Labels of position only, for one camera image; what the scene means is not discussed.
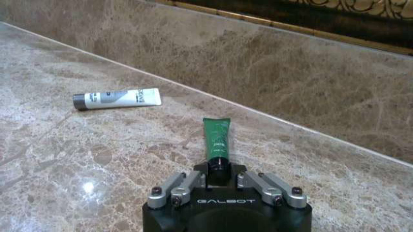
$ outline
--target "black tube cap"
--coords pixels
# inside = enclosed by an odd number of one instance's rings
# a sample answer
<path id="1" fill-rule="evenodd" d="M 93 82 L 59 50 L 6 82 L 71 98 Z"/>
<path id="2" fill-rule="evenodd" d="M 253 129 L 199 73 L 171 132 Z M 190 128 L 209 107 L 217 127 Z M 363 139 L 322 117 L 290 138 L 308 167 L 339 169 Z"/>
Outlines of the black tube cap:
<path id="1" fill-rule="evenodd" d="M 74 94 L 74 106 L 78 110 L 87 110 L 85 102 L 85 94 Z"/>

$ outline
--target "tube label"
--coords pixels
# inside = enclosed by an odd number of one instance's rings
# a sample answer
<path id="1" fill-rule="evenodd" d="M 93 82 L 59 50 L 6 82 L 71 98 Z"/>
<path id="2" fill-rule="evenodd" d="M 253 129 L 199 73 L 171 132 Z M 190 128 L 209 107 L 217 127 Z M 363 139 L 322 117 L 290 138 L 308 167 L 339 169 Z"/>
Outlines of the tube label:
<path id="1" fill-rule="evenodd" d="M 157 88 L 86 93 L 85 103 L 89 109 L 161 105 Z"/>

